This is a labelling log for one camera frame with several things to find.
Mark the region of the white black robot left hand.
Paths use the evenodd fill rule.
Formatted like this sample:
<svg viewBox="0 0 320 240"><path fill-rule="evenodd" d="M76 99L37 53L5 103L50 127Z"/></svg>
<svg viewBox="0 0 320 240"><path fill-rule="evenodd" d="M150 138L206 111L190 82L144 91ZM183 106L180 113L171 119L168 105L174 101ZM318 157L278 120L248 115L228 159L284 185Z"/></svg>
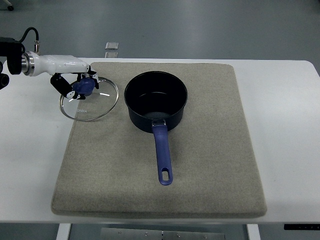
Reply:
<svg viewBox="0 0 320 240"><path fill-rule="evenodd" d="M38 55L29 51L22 55L21 71L30 77L42 73L51 75L51 85L67 99L84 100L93 89L100 88L97 72L88 63L72 55ZM84 90L74 89L63 78L63 74L76 74L76 81L84 86Z"/></svg>

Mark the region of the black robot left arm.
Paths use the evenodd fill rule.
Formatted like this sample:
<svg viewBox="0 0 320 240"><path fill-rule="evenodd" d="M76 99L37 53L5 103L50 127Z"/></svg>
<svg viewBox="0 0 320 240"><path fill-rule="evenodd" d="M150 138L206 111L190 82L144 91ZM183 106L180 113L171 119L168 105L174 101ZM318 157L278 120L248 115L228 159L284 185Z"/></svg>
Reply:
<svg viewBox="0 0 320 240"><path fill-rule="evenodd" d="M27 52L23 41L30 31L35 33L34 51L38 54L40 51L40 38L39 32L35 27L28 27L20 40L15 40L11 37L0 38L0 56L6 58L8 70L12 75L19 75L21 72L29 70L30 60L27 60Z"/></svg>

